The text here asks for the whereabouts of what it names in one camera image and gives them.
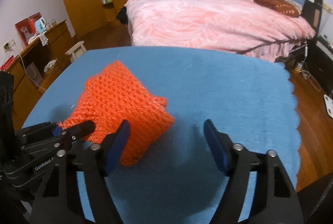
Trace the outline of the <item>orange foam net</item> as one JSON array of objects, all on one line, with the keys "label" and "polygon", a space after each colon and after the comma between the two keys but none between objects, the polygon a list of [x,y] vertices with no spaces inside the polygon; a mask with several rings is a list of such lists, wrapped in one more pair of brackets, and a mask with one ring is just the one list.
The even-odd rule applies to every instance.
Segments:
[{"label": "orange foam net", "polygon": [[86,120],[95,124],[95,131],[85,138],[93,143],[101,143],[123,120],[129,122],[130,136],[120,157],[126,167],[138,163],[174,123],[167,99],[150,93],[120,61],[87,79],[74,111],[58,125],[66,129]]}]

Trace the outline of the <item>black lined trash bin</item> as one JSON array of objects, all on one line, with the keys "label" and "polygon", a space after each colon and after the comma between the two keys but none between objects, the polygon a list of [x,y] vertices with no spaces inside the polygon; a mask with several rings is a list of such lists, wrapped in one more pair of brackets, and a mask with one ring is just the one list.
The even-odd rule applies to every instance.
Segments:
[{"label": "black lined trash bin", "polygon": [[333,224],[332,173],[297,193],[304,223]]}]

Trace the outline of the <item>wooden side desk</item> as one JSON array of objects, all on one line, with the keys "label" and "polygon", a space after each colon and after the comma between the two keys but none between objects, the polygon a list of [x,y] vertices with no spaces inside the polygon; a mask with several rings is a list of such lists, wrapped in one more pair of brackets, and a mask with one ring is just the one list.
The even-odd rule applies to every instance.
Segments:
[{"label": "wooden side desk", "polygon": [[[70,57],[65,53],[74,45],[74,40],[66,22],[50,28],[46,36],[48,45],[42,46],[40,40],[34,41],[5,69],[14,76],[12,120],[15,130],[23,126],[42,94],[70,64]],[[45,73],[44,67],[54,59],[56,65]]]}]

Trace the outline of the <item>white paper on shelf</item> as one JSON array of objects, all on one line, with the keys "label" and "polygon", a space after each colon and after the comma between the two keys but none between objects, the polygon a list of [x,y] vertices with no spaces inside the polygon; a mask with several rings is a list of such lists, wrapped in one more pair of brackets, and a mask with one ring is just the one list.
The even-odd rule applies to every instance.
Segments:
[{"label": "white paper on shelf", "polygon": [[44,67],[44,70],[43,70],[43,71],[46,73],[48,70],[50,70],[51,68],[53,68],[54,65],[56,65],[56,63],[57,63],[57,60],[56,60],[56,59],[49,61],[49,62],[47,63],[47,65]]}]

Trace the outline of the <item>small white stool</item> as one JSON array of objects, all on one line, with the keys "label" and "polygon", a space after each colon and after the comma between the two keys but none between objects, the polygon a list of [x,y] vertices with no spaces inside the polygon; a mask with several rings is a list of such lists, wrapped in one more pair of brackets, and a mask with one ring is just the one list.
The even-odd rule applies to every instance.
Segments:
[{"label": "small white stool", "polygon": [[65,55],[70,57],[71,63],[73,63],[77,58],[82,56],[87,52],[87,49],[84,46],[85,41],[79,41],[74,46],[72,46]]}]

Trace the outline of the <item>white rag on desk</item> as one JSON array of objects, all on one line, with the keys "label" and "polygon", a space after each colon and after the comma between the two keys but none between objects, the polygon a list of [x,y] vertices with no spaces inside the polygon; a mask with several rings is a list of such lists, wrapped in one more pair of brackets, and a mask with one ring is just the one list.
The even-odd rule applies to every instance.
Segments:
[{"label": "white rag on desk", "polygon": [[34,41],[40,40],[42,43],[42,46],[48,45],[48,38],[45,35],[45,33],[40,34],[39,32],[36,32],[29,40],[28,44],[32,44]]}]

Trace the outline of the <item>red picture box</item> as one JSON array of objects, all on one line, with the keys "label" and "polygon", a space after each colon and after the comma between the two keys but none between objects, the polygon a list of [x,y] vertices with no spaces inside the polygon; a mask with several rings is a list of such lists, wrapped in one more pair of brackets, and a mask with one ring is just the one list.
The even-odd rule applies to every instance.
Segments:
[{"label": "red picture box", "polygon": [[34,24],[41,17],[41,13],[37,12],[15,24],[15,28],[24,46],[28,46],[29,39],[32,38],[36,33],[36,28]]}]

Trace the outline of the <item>light blue kettle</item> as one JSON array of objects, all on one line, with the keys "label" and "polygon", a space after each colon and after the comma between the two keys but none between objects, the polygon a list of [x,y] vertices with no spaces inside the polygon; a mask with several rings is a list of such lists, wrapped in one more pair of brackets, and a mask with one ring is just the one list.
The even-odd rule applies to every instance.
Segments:
[{"label": "light blue kettle", "polygon": [[39,34],[43,34],[46,32],[46,20],[43,17],[40,17],[38,20],[34,22],[34,27],[36,29],[36,32]]}]

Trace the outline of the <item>white bathroom scale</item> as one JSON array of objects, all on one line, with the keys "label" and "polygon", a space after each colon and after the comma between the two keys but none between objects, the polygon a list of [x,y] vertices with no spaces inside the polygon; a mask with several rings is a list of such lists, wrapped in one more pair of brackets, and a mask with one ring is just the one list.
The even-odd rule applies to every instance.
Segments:
[{"label": "white bathroom scale", "polygon": [[333,119],[333,100],[328,95],[323,95],[324,104],[326,107],[327,114]]}]

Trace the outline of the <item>black white nightstand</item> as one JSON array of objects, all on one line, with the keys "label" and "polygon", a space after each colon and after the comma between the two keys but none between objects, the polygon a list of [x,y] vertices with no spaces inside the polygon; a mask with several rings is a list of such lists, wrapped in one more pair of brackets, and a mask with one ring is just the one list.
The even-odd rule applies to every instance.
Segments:
[{"label": "black white nightstand", "polygon": [[324,37],[319,36],[311,43],[307,65],[324,91],[332,94],[332,46]]}]

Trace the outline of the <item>pink bed duvet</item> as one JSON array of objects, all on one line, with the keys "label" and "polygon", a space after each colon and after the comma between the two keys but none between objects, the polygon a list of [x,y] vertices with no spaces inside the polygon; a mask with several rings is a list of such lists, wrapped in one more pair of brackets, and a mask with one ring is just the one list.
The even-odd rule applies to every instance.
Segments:
[{"label": "pink bed duvet", "polygon": [[290,5],[283,14],[263,0],[128,0],[134,46],[168,46],[242,54],[274,62],[315,37]]}]

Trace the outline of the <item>brown dotted pillow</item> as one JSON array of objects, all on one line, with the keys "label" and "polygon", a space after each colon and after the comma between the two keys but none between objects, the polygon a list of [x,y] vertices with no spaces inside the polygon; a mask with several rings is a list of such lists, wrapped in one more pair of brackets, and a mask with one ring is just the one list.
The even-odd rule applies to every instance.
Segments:
[{"label": "brown dotted pillow", "polygon": [[254,0],[254,2],[260,6],[277,11],[285,16],[292,18],[300,16],[299,11],[294,6],[283,0]]}]

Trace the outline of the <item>wall power outlet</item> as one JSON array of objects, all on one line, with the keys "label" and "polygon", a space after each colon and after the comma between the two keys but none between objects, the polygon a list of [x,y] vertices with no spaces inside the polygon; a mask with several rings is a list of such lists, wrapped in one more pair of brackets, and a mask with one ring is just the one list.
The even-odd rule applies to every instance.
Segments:
[{"label": "wall power outlet", "polygon": [[323,3],[323,4],[322,4],[322,8],[323,8],[326,12],[328,12],[328,13],[330,13],[330,14],[333,14],[333,9],[332,9],[332,7],[330,7],[328,4]]}]

